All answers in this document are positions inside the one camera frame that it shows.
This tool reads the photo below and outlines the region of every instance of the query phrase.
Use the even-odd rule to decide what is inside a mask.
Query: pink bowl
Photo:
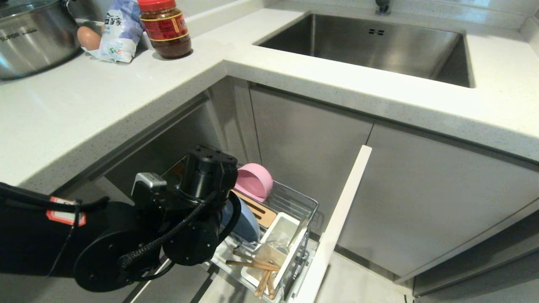
[[[262,165],[249,163],[238,169],[234,188],[258,202],[263,202],[273,188],[273,179]]]

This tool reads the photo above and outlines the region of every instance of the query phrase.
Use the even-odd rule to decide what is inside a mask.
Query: red label
[[[153,41],[169,41],[187,36],[183,14],[163,19],[141,19],[148,37]]]
[[[56,197],[51,197],[50,201],[61,204],[75,205],[75,201],[64,200]],[[68,225],[73,225],[73,222],[75,222],[75,214],[72,212],[63,212],[49,209],[47,210],[47,217],[49,218],[49,220]],[[84,224],[86,224],[86,214],[81,212],[79,214],[79,226],[83,226]]]

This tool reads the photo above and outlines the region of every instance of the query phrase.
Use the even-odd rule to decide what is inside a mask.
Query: plastic bag
[[[136,0],[115,0],[105,18],[105,30],[99,49],[92,56],[108,62],[131,62],[142,35],[140,8]]]

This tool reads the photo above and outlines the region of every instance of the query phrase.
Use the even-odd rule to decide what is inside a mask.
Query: pot lid
[[[0,0],[0,19],[21,15],[58,1],[59,0]]]

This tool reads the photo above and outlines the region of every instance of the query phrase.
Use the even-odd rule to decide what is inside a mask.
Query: red jar lid
[[[138,0],[141,11],[166,10],[176,6],[174,0]]]

